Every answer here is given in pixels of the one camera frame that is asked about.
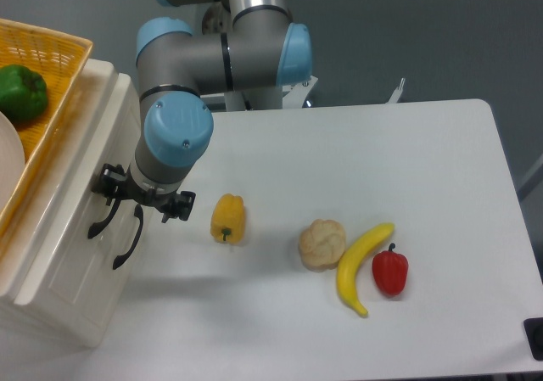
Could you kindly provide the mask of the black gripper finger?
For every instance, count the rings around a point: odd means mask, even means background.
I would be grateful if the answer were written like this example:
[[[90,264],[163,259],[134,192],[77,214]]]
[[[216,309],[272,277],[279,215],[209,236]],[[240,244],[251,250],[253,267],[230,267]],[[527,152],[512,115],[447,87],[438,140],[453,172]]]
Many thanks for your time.
[[[181,191],[173,193],[161,206],[162,223],[169,220],[187,221],[192,213],[196,193],[191,191]]]
[[[106,205],[111,205],[114,200],[128,199],[126,181],[127,174],[122,165],[104,164],[92,179],[91,191],[104,197]]]

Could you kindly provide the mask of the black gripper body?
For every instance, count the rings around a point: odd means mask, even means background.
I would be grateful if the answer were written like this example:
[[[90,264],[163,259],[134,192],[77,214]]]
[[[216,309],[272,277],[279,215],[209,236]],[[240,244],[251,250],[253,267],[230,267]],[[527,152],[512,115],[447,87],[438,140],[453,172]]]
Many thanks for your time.
[[[135,200],[141,206],[155,208],[166,216],[177,216],[176,189],[166,190],[155,185],[137,181],[137,176],[129,168],[126,172],[125,191],[127,198]]]

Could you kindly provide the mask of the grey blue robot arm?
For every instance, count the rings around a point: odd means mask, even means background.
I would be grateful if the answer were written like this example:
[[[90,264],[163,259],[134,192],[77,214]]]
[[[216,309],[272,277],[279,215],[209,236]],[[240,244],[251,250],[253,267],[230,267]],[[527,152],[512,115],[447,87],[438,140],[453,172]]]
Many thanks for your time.
[[[137,33],[141,134],[129,166],[104,165],[92,190],[112,212],[125,200],[187,220],[195,196],[182,181],[207,149],[213,118],[204,96],[281,88],[311,78],[312,48],[305,25],[286,0],[157,0],[166,6],[219,3],[230,27],[202,36],[162,17]]]

